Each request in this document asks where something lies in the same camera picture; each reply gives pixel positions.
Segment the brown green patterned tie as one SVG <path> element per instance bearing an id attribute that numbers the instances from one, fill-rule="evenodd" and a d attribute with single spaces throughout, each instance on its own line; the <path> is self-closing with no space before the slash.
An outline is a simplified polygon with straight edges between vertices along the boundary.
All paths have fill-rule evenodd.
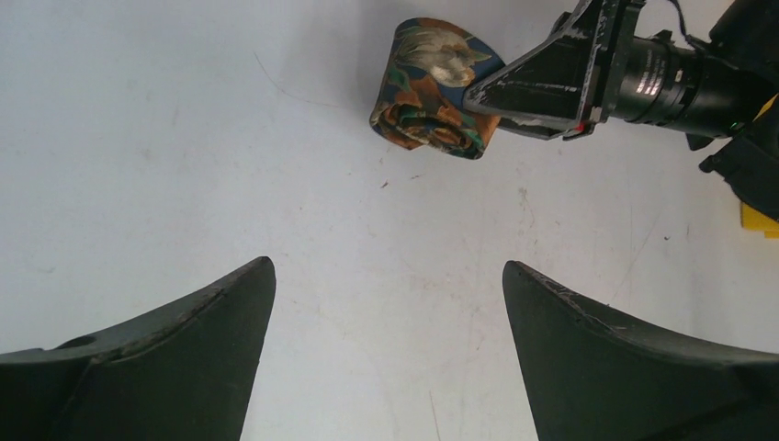
<path id="1" fill-rule="evenodd" d="M 369 125 L 406 150 L 428 146 L 477 160 L 500 118 L 466 110 L 465 93 L 504 66 L 463 28 L 429 17 L 407 19 L 395 29 Z"/>

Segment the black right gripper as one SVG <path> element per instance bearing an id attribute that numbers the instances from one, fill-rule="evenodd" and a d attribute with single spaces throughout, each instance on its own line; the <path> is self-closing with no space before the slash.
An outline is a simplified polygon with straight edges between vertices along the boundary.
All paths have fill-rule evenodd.
<path id="1" fill-rule="evenodd" d="M 761 2 L 733 2 L 708 40 L 681 22 L 684 48 L 669 30 L 636 36 L 643 6 L 623 1 L 615 18 L 610 62 L 601 69 L 604 118 L 688 135 L 734 135 L 749 125 L 762 108 Z M 582 130 L 608 22 L 607 1 L 580 1 L 540 45 L 469 86 L 464 108 L 539 139 Z"/>

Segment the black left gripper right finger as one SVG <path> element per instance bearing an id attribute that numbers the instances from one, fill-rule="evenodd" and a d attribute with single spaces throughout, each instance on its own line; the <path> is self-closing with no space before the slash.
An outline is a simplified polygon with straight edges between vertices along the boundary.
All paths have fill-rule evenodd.
<path id="1" fill-rule="evenodd" d="M 508 262 L 502 288 L 541 440 L 775 440 L 778 357 L 679 334 Z"/>

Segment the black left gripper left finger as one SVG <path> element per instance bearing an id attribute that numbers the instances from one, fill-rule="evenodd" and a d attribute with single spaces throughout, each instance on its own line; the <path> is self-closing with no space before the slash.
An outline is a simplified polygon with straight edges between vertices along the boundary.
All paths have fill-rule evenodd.
<path id="1" fill-rule="evenodd" d="M 237 440 L 277 287 L 259 257 L 52 349 L 1 356 L 4 440 Z"/>

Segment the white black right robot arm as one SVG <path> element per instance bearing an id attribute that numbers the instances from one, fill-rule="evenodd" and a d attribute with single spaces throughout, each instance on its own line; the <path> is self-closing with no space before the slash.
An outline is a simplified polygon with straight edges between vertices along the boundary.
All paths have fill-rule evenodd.
<path id="1" fill-rule="evenodd" d="M 762 215 L 778 216 L 778 4 L 735 1 L 707 40 L 678 47 L 635 33 L 640 1 L 581 1 L 549 37 L 471 85 L 466 109 L 543 140 L 593 133 L 609 119 L 682 132 L 699 165 Z"/>

